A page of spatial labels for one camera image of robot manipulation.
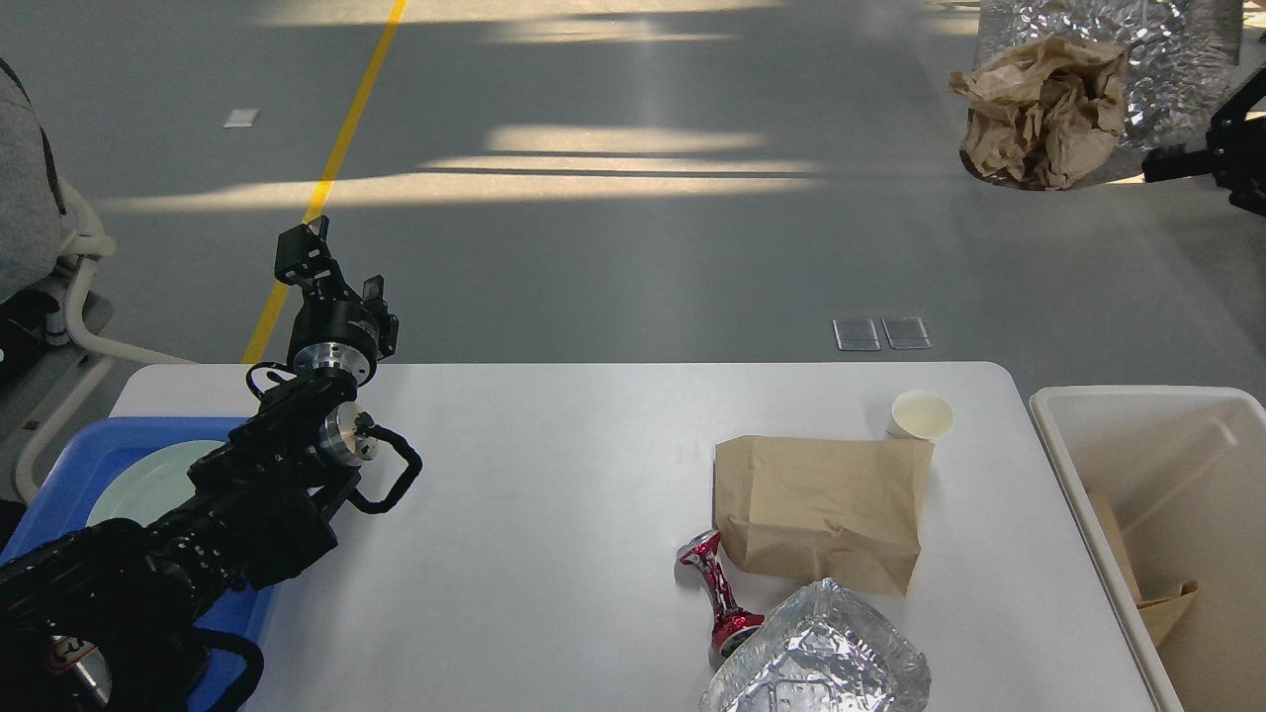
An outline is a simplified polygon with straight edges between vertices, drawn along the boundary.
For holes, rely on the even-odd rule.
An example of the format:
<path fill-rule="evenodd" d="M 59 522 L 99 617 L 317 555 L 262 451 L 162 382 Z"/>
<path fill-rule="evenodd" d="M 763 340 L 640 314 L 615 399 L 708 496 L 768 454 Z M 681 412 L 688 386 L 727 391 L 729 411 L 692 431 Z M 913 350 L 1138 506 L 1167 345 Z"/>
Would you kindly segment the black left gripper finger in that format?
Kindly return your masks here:
<path fill-rule="evenodd" d="M 361 304 L 373 321 L 376 359 L 389 359 L 398 352 L 400 322 L 387 307 L 384 296 L 384 275 L 375 275 L 362 285 Z"/>
<path fill-rule="evenodd" d="M 300 222 L 277 237 L 273 275 L 304 302 L 349 302 L 352 289 L 328 243 L 329 215 Z"/>

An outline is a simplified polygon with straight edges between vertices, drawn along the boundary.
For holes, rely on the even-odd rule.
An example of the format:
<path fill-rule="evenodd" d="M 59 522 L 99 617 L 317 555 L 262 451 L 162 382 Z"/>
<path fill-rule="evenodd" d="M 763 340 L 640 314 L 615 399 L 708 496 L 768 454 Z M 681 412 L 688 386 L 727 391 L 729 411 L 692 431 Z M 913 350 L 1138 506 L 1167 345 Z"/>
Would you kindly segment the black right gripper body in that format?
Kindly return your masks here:
<path fill-rule="evenodd" d="M 1248 113 L 1263 100 L 1265 68 L 1258 67 L 1212 117 L 1206 149 L 1217 185 L 1231 207 L 1265 217 L 1265 123 Z"/>

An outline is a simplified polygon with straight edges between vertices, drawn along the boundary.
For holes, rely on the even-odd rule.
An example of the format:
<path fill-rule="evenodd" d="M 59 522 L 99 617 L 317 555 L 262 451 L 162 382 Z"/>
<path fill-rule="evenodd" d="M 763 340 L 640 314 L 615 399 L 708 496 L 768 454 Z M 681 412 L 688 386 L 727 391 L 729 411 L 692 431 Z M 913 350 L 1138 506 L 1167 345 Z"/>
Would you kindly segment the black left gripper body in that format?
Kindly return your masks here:
<path fill-rule="evenodd" d="M 287 346 L 287 365 L 295 374 L 328 367 L 342 370 L 365 385 L 375 378 L 384 327 L 360 302 L 304 298 Z"/>

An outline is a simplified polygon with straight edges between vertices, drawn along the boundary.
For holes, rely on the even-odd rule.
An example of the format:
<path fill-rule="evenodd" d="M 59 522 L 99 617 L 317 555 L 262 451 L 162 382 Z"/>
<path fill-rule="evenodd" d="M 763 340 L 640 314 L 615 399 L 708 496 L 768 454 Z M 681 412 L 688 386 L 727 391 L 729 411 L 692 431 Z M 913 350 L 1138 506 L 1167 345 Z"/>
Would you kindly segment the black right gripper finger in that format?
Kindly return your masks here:
<path fill-rule="evenodd" d="M 1142 176 L 1147 184 L 1189 179 L 1215 174 L 1220 149 L 1189 149 L 1185 144 L 1167 144 L 1150 149 L 1142 161 Z"/>

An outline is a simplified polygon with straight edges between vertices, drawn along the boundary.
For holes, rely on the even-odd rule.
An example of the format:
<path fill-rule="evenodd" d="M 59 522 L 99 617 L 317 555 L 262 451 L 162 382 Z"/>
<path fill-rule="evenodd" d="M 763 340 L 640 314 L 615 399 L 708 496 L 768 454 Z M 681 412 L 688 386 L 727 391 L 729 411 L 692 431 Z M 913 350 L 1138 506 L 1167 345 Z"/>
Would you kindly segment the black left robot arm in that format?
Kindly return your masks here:
<path fill-rule="evenodd" d="M 258 409 L 187 470 L 190 499 L 149 524 L 110 518 L 3 568 L 5 711 L 184 711 L 211 652 L 243 663 L 210 703 L 238 711 L 262 673 L 247 637 L 200 626 L 232 590 L 299 576 L 335 547 L 342 505 L 384 514 L 423 473 L 406 438 L 357 404 L 398 351 L 384 277 L 349 288 L 319 215 L 279 237 L 275 276 L 303 290 Z"/>

